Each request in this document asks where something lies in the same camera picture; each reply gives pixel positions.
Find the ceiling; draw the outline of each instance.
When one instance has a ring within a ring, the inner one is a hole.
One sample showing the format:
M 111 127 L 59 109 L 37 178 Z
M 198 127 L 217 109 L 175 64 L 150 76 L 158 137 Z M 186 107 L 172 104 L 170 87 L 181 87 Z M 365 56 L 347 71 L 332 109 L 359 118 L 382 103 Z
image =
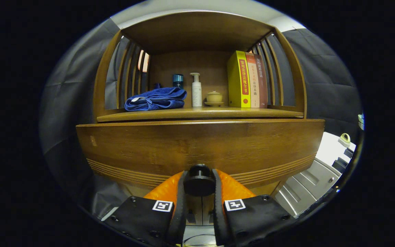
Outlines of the ceiling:
M 221 11 L 255 19 L 276 26 L 281 32 L 304 28 L 285 14 L 253 0 L 147 0 L 111 16 L 119 28 L 160 15 L 191 10 Z

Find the folded towel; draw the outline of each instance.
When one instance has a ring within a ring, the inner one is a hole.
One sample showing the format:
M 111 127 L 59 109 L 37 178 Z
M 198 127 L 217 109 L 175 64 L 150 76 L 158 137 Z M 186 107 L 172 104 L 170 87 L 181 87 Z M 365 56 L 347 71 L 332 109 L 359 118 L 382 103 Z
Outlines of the folded towel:
M 126 111 L 152 111 L 174 109 L 184 106 L 187 92 L 179 87 L 164 87 L 143 94 L 135 95 L 126 100 Z

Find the blue bottle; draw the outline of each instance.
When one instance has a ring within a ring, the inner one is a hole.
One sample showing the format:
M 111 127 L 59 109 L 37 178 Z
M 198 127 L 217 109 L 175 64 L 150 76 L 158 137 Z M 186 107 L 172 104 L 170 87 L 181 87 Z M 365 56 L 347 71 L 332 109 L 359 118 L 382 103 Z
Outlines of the blue bottle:
M 174 74 L 173 75 L 173 86 L 177 86 L 180 89 L 184 89 L 184 75 Z

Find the white pump bottle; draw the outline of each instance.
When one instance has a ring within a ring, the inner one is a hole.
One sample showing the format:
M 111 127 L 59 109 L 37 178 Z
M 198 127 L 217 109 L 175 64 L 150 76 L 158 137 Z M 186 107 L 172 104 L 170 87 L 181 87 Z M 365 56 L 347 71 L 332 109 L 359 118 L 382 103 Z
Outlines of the white pump bottle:
M 199 82 L 199 76 L 201 74 L 197 72 L 190 73 L 190 75 L 194 76 L 194 82 L 191 83 L 191 105 L 193 107 L 202 107 L 202 86 Z

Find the yellow object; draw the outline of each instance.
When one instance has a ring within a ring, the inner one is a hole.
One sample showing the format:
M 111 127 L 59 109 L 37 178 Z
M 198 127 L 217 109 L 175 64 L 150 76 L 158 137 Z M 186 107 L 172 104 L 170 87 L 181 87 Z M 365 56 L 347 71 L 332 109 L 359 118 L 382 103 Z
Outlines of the yellow object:
M 222 94 L 216 91 L 207 93 L 207 102 L 222 102 Z
M 229 106 L 251 107 L 251 85 L 244 51 L 237 50 L 226 64 Z
M 342 141 L 350 143 L 350 136 L 347 133 L 343 133 L 342 135 L 340 135 L 340 138 L 342 139 Z

